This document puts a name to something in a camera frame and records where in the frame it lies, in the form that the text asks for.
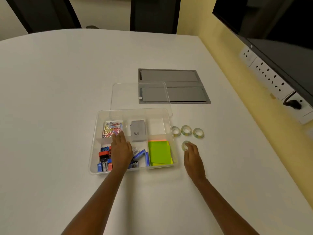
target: sticky note pad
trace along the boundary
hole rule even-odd
[[[168,141],[151,141],[148,142],[150,162],[155,164],[171,164],[171,147]]]

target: electrical socket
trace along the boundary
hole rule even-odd
[[[285,106],[287,110],[301,123],[305,124],[313,119],[313,108],[309,105],[309,103],[303,99],[298,93],[295,93],[292,97],[288,99],[290,100],[297,100],[302,108],[301,110],[296,110],[290,106]]]
[[[241,50],[239,54],[239,58],[248,66],[253,63],[253,61],[256,59],[257,55],[248,48],[248,46],[244,46],[244,48]]]
[[[291,88],[276,72],[274,72],[262,59],[257,57],[250,65],[257,78],[272,92],[280,101],[290,95]]]

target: white table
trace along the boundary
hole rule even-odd
[[[205,131],[190,141],[209,180],[260,234],[311,234],[310,206],[198,37],[97,29],[0,42],[1,234],[63,231],[104,179],[87,172],[96,113],[138,68],[197,70],[212,104],[172,104],[171,122]],[[104,234],[222,234],[186,139],[178,167],[125,175]]]

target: clear tape roll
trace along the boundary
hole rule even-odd
[[[196,137],[196,138],[203,138],[203,137],[204,137],[204,132],[203,132],[203,130],[200,129],[200,128],[195,128],[195,129],[193,130],[193,135],[194,135],[194,137]]]
[[[189,136],[193,133],[193,130],[188,125],[183,125],[181,132],[183,135]]]
[[[188,143],[189,141],[184,141],[184,142],[182,142],[182,150],[183,151],[187,151],[188,150],[188,148],[187,148],[187,146],[185,145],[185,143]]]
[[[176,126],[172,126],[172,132],[173,132],[174,138],[180,136],[180,134],[181,134],[180,128],[178,128],[178,127],[176,127]]]

